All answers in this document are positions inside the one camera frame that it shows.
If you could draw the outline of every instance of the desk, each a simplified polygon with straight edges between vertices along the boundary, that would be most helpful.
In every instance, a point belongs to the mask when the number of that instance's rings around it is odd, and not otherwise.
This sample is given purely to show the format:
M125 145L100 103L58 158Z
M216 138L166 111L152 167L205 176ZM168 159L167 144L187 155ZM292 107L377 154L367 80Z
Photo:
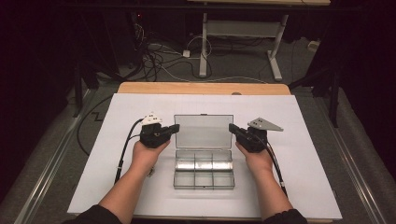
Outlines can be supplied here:
M277 95L268 95L276 90ZM250 95L230 95L234 92ZM131 125L151 111L163 119L164 126L173 124L175 114L201 113L233 114L234 123L245 128L248 121L258 116L281 126L284 132L269 132L268 138L291 203L310 220L342 218L295 97L281 84L123 83L112 99L68 213L85 211L111 189ZM140 127L136 129L134 132L140 132ZM131 162L132 145L125 153L124 172ZM134 216L260 219L256 190L245 158L234 145L231 151L233 190L175 190L176 148L172 136L171 144L156 164L156 173L145 181Z
M236 3L236 4L262 4L262 5L285 5L285 6L328 6L330 0L189 0L192 2L208 3ZM276 54L285 31L289 15L283 15L281 22L257 22L257 21L209 21L207 13L204 13L202 28L202 49L200 58L200 77L206 77L208 35L234 35L254 37L274 37L275 43L272 50L267 51L267 57L276 81L282 80L279 66L276 62Z

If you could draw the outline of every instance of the black sleeve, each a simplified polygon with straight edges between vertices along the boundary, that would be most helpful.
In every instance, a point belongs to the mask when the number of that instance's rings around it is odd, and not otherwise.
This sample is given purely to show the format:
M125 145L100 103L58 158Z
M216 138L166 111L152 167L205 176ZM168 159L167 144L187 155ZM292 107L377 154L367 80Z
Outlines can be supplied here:
M306 219L296 209L277 213L264 220L262 224L307 224Z
M114 214L97 204L63 224L121 224L121 222Z

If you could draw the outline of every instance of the clear plastic box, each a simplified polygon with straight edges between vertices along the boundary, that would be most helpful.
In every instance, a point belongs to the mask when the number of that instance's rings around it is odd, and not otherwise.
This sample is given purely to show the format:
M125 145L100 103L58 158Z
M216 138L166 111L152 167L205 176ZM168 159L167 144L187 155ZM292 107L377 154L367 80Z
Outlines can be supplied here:
M175 115L175 189L233 189L232 115Z

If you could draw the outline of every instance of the white metal stand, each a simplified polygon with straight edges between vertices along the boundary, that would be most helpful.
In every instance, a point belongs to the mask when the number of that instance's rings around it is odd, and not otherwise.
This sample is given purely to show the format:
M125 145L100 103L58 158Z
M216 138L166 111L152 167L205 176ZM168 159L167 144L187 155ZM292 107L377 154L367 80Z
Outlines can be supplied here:
M202 26L202 51L200 61L200 77L206 77L207 48L206 39L208 35L234 35L234 36L255 36L255 37L275 37L274 48L267 51L269 63L271 65L274 78L281 81L279 66L276 62L276 53L285 31L286 22L289 15L284 15L281 22L255 22L255 21L209 21L207 13L204 13Z

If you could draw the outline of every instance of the person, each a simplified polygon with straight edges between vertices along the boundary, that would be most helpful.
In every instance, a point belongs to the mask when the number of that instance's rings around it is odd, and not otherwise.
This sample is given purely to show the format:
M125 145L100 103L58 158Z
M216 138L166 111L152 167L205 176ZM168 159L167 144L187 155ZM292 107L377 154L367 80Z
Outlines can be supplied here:
M64 224L127 224L131 223L144 180L155 165L169 141L157 148L147 148L140 141L134 144L131 166L107 195L75 219ZM300 224L306 219L294 209L277 184L273 174L272 160L267 152L247 152L238 142L239 150L245 155L247 167L257 187L261 216L264 224Z

